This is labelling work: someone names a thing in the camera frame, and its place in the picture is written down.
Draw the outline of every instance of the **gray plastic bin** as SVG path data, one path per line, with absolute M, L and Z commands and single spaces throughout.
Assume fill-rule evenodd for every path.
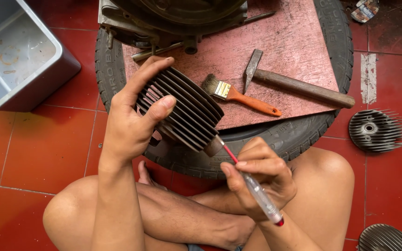
M 0 0 L 0 110 L 31 111 L 79 70 L 23 0 Z

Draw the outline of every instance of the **orange brush handle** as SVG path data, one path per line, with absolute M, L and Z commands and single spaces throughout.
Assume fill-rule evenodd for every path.
M 257 111 L 263 112 L 272 116 L 281 116 L 282 112 L 271 106 L 270 104 L 263 102 L 258 99 L 251 98 L 249 96 L 245 96 L 237 91 L 233 85 L 229 89 L 229 93 L 227 94 L 226 101 L 235 100 L 241 102 L 251 108 L 254 108 Z

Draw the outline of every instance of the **black tire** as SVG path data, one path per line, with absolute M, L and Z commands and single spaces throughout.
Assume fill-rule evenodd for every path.
M 314 0 L 314 4 L 339 90 L 347 93 L 353 67 L 352 33 L 347 16 L 339 0 Z M 99 30 L 95 60 L 97 84 L 109 112 L 111 98 L 125 86 L 126 79 L 121 43 L 114 41 L 113 49 L 109 50 L 107 39 L 108 34 Z M 281 158 L 290 161 L 310 148 L 327 131 L 338 113 L 339 110 L 231 128 L 221 130 L 220 136 L 235 154 L 251 138 L 260 136 Z M 231 160 L 225 151 L 209 158 L 204 152 L 194 152 L 184 145 L 173 147 L 163 158 L 147 151 L 144 156 L 181 174 L 209 179 L 225 179 L 219 165 Z

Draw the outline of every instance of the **hammer head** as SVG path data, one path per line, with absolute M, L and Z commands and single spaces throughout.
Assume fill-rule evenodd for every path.
M 249 60 L 248 66 L 246 66 L 246 70 L 244 71 L 244 74 L 246 75 L 246 83 L 244 84 L 243 94 L 248 90 L 248 86 L 251 83 L 252 77 L 254 77 L 255 70 L 257 69 L 257 65 L 260 62 L 262 55 L 263 51 L 254 49 L 251 60 Z

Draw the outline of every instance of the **red tile floor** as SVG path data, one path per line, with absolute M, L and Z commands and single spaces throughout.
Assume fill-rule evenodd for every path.
M 98 0 L 30 2 L 80 61 L 82 70 L 32 112 L 0 112 L 0 251 L 56 250 L 42 227 L 43 210 L 72 181 L 97 174 L 98 144 L 103 142 L 107 120 L 99 102 L 93 60 Z M 402 11 L 394 8 L 392 2 L 384 3 L 365 25 L 350 21 L 355 47 L 350 95 L 356 105 L 342 110 L 315 144 L 338 152 L 354 169 L 345 251 L 355 250 L 360 232 L 368 225 L 386 223 L 402 231 L 402 147 L 366 154 L 347 133 L 350 117 L 359 110 L 393 109 L 402 116 Z M 371 104 L 361 97 L 361 83 L 364 87 L 367 82 L 366 74 L 361 79 L 361 68 L 366 70 L 361 57 L 368 54 L 378 59 L 376 102 Z M 221 183 L 180 175 L 150 161 L 148 167 L 158 183 L 186 196 Z

